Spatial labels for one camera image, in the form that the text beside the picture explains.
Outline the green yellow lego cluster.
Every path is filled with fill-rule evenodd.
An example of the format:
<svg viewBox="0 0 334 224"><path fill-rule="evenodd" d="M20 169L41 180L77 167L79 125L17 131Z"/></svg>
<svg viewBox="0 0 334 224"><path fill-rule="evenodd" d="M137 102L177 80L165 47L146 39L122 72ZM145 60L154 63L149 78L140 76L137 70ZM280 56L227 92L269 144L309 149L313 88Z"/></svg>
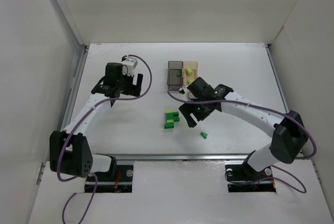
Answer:
<svg viewBox="0 0 334 224"><path fill-rule="evenodd" d="M180 121L179 111L173 111L167 109L165 111L165 123L164 129L173 129L175 127L175 123Z"/></svg>

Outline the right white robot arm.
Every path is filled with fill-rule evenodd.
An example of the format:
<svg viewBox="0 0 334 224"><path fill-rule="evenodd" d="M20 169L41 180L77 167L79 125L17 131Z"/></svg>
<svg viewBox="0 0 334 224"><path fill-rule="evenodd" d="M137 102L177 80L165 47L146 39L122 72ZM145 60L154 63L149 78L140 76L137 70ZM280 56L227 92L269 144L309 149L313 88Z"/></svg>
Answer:
<svg viewBox="0 0 334 224"><path fill-rule="evenodd" d="M238 170L248 177L255 177L278 162L292 164L308 141L301 116L295 111L282 114L264 108L253 104L231 87L219 84L214 88L201 77L178 91L187 99L179 110L190 128L217 110L238 117L271 138L269 144L252 151L239 165Z"/></svg>

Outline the green lego slope brick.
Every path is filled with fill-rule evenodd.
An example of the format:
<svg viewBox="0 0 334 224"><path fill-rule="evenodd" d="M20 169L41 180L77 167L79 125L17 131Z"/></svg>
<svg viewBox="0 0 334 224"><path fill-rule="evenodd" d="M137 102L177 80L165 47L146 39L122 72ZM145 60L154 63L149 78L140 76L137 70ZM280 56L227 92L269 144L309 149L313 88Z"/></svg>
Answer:
<svg viewBox="0 0 334 224"><path fill-rule="evenodd" d="M204 138L204 139L206 139L207 138L207 136L208 136L208 134L207 133L205 133L205 132L201 132L200 133L200 135Z"/></svg>

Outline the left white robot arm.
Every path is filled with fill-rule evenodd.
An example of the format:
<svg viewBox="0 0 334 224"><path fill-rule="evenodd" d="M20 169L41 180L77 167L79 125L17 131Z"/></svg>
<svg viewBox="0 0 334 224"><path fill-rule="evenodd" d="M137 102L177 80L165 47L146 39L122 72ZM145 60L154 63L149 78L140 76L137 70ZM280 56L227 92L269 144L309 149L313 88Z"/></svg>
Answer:
<svg viewBox="0 0 334 224"><path fill-rule="evenodd" d="M91 173L114 175L112 156L93 154L87 134L120 97L140 97L143 74L135 75L136 58L125 57L120 63L107 63L104 76L92 88L90 97L76 116L61 131L50 135L50 169L53 172L85 178Z"/></svg>

